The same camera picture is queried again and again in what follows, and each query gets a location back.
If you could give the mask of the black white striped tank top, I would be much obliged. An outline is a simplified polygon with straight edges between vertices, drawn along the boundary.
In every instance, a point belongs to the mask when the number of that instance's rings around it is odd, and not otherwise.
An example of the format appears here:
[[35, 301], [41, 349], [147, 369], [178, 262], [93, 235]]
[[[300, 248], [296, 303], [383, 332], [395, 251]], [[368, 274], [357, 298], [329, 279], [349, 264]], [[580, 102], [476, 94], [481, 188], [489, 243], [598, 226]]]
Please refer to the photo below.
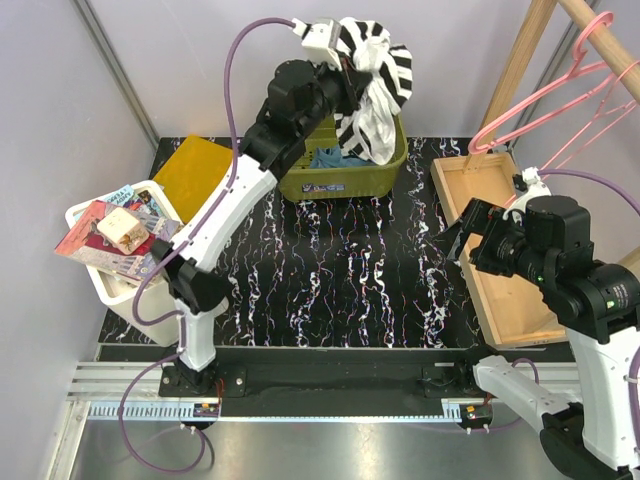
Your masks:
[[413, 56], [377, 21], [345, 17], [340, 25], [338, 51], [372, 79], [354, 113], [334, 115], [338, 144], [345, 156], [386, 165], [395, 151], [395, 118], [413, 93]]

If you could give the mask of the blue tank top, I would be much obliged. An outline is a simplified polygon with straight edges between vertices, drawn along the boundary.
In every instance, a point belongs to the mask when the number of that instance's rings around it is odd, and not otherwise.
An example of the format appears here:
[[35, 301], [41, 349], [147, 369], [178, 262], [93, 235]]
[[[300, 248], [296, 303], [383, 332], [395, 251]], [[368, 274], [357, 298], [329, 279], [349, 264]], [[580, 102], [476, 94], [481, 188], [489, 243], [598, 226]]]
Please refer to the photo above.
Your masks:
[[339, 146], [316, 148], [310, 163], [310, 167], [312, 169], [356, 168], [368, 166], [373, 166], [373, 163], [357, 156], [344, 156]]

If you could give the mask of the thick pink plastic hanger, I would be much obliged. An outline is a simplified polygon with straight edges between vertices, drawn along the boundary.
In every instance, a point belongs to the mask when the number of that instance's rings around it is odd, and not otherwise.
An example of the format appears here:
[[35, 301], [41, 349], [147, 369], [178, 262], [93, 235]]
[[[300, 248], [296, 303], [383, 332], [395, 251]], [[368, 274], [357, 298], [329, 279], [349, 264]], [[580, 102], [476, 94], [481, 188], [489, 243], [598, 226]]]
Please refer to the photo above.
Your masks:
[[570, 102], [564, 104], [563, 106], [557, 108], [556, 110], [551, 111], [543, 116], [540, 116], [536, 120], [533, 120], [515, 130], [512, 130], [509, 134], [504, 135], [502, 137], [492, 137], [490, 140], [483, 140], [493, 134], [496, 130], [498, 130], [502, 125], [504, 125], [508, 120], [512, 117], [516, 116], [520, 112], [526, 110], [529, 106], [535, 104], [545, 96], [555, 92], [561, 87], [569, 84], [578, 78], [603, 71], [605, 69], [611, 70], [609, 65], [604, 61], [600, 60], [594, 63], [590, 63], [584, 65], [584, 59], [587, 55], [587, 49], [584, 47], [588, 36], [595, 31], [597, 27], [609, 27], [613, 24], [614, 14], [611, 11], [605, 11], [603, 13], [597, 14], [593, 20], [591, 20], [587, 26], [582, 30], [578, 38], [574, 41], [572, 46], [572, 63], [568, 70], [562, 74], [560, 77], [555, 80], [549, 82], [543, 87], [538, 88], [529, 96], [525, 97], [519, 103], [516, 103], [511, 108], [507, 109], [505, 106], [499, 107], [498, 112], [493, 115], [487, 116], [483, 120], [483, 126], [478, 131], [478, 133], [472, 138], [469, 143], [468, 149], [470, 155], [480, 155], [485, 154], [489, 150], [493, 149], [498, 145], [505, 144], [514, 140], [530, 131], [539, 128], [543, 124], [551, 121], [555, 117], [560, 114], [576, 107], [577, 105], [585, 102], [586, 100], [594, 97], [597, 93], [600, 93], [605, 87], [611, 85], [614, 81], [615, 75], [610, 72], [609, 75], [596, 87], [587, 90], [585, 93], [582, 93], [580, 96], [574, 98]]

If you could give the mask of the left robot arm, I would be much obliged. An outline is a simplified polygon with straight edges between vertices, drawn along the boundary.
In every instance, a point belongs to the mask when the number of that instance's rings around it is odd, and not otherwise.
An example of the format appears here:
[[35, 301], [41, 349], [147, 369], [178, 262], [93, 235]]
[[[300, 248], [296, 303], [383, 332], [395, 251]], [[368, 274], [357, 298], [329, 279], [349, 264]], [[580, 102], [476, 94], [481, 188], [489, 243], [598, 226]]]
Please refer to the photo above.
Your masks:
[[225, 244], [302, 157], [306, 139], [320, 124], [334, 113], [358, 110], [372, 79], [348, 61], [337, 70], [303, 60], [282, 63], [216, 190], [176, 236], [153, 243], [151, 253], [180, 324], [175, 363], [181, 384], [193, 395], [208, 394], [216, 382], [210, 367], [216, 357], [214, 326], [229, 307], [231, 286], [214, 269]]

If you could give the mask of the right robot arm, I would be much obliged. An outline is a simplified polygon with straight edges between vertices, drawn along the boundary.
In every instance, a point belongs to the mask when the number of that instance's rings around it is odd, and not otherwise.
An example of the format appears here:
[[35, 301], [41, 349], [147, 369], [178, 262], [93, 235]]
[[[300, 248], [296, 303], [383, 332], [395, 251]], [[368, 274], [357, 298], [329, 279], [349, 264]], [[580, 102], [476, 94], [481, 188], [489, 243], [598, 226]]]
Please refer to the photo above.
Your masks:
[[589, 212], [562, 195], [530, 199], [513, 214], [474, 198], [441, 238], [450, 259], [468, 250], [481, 272], [534, 285], [565, 329], [581, 398], [571, 402], [520, 373], [491, 347], [474, 347], [454, 371], [466, 396], [505, 403], [537, 433], [549, 461], [572, 479], [639, 475], [639, 281], [594, 256]]

